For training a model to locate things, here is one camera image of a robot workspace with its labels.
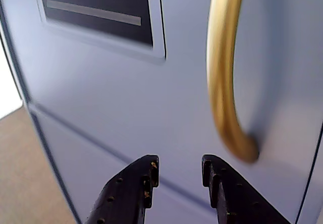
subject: curved handle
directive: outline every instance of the curved handle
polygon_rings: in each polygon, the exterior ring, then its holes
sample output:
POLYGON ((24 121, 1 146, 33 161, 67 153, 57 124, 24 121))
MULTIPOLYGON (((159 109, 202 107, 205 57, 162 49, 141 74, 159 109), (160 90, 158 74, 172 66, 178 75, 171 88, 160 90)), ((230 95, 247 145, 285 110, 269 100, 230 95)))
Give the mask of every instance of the curved handle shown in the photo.
POLYGON ((211 0, 207 32, 207 85, 213 118, 228 149, 244 162, 259 155, 239 126, 233 96, 233 59, 241 0, 211 0))

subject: gold door handle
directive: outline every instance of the gold door handle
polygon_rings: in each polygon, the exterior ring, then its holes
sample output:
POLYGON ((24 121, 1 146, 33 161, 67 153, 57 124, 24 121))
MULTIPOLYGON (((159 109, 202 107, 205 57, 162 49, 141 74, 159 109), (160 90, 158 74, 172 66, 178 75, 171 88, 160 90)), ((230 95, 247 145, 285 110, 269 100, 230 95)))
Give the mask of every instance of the gold door handle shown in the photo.
POLYGON ((207 86, 213 118, 227 148, 244 162, 255 162, 255 140, 239 126, 233 96, 234 47, 241 0, 211 0, 207 32, 207 86))

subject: door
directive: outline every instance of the door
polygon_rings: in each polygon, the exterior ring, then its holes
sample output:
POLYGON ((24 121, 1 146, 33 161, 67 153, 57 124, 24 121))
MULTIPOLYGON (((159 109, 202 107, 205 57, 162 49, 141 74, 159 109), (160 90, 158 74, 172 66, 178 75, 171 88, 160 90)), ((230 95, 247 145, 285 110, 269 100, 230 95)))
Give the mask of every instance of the door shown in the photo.
POLYGON ((211 0, 143 0, 145 11, 98 1, 106 0, 2 0, 30 102, 125 163, 158 154, 161 183, 202 208, 201 157, 218 155, 294 223, 323 116, 323 0, 242 0, 234 103, 260 144, 254 164, 228 151, 213 122, 211 0), (132 17, 125 23, 107 11, 132 17), (138 17, 150 18, 144 41, 118 29, 139 26, 129 23, 138 17), (119 33, 103 29, 106 20, 119 33))
MULTIPOLYGON (((84 138, 37 109, 31 110, 41 126, 43 146, 51 155, 51 164, 68 192, 77 223, 85 223, 103 186, 126 164, 92 145, 84 138)), ((214 223, 215 213, 196 207, 164 185, 154 189, 153 208, 146 210, 146 223, 214 223)))

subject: floor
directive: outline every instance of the floor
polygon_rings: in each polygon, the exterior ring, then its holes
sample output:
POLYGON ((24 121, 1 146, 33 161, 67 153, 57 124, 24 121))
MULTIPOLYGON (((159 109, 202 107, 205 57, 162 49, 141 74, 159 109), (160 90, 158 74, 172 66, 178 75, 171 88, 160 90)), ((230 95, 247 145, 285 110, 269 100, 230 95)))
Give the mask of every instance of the floor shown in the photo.
POLYGON ((75 223, 24 108, 0 120, 3 223, 75 223))

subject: hole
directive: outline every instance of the hole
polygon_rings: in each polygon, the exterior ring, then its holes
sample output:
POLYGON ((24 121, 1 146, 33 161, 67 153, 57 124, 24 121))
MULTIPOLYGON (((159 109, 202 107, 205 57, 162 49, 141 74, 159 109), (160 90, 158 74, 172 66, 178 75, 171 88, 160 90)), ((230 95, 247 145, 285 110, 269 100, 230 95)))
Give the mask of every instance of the hole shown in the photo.
POLYGON ((105 223, 105 220, 103 218, 100 218, 96 221, 96 224, 103 224, 105 223))
POLYGON ((108 202, 113 202, 115 200, 115 198, 113 197, 113 196, 110 196, 108 199, 107 199, 107 201, 108 202))
POLYGON ((253 202, 252 207, 253 207, 254 209, 258 210, 258 209, 260 208, 260 204, 259 204, 259 202, 257 202, 257 201, 253 202))
POLYGON ((151 164, 151 181, 152 181, 152 186, 157 187, 158 186, 158 167, 157 163, 152 161, 150 162, 151 164))

